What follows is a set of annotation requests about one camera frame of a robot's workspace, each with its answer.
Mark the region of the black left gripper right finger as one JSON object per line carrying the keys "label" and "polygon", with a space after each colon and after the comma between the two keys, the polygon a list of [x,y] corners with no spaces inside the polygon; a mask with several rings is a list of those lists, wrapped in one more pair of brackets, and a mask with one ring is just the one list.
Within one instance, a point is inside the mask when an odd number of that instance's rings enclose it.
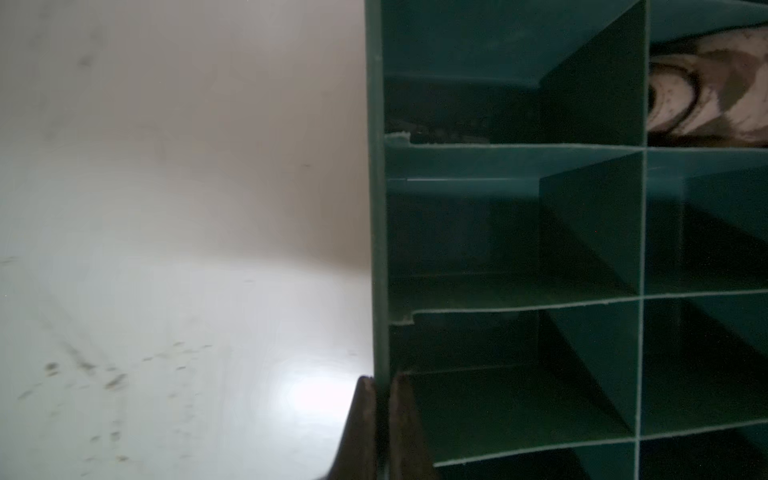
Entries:
{"label": "black left gripper right finger", "polygon": [[410,377],[398,373],[389,397],[389,478],[438,480],[440,475],[429,453]]}

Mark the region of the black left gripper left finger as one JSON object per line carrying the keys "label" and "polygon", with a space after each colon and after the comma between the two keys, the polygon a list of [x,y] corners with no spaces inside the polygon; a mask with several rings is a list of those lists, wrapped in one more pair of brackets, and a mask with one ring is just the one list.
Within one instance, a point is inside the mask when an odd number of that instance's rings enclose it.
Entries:
{"label": "black left gripper left finger", "polygon": [[372,480],[377,475],[377,394],[374,379],[358,378],[342,437],[326,476]]}

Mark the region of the green plastic organizer tray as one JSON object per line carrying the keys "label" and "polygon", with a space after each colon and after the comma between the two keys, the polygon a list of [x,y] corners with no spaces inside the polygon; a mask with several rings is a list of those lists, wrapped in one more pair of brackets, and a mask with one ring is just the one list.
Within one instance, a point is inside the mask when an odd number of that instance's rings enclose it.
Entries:
{"label": "green plastic organizer tray", "polygon": [[763,1],[369,1],[374,371],[439,479],[767,475],[767,146],[648,143]]}

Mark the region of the beige argyle sock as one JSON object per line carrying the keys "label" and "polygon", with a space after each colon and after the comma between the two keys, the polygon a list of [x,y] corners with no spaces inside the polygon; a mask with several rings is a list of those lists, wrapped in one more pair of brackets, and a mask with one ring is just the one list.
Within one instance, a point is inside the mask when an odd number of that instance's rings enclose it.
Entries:
{"label": "beige argyle sock", "polygon": [[767,26],[655,45],[649,59],[648,143],[767,146]]}

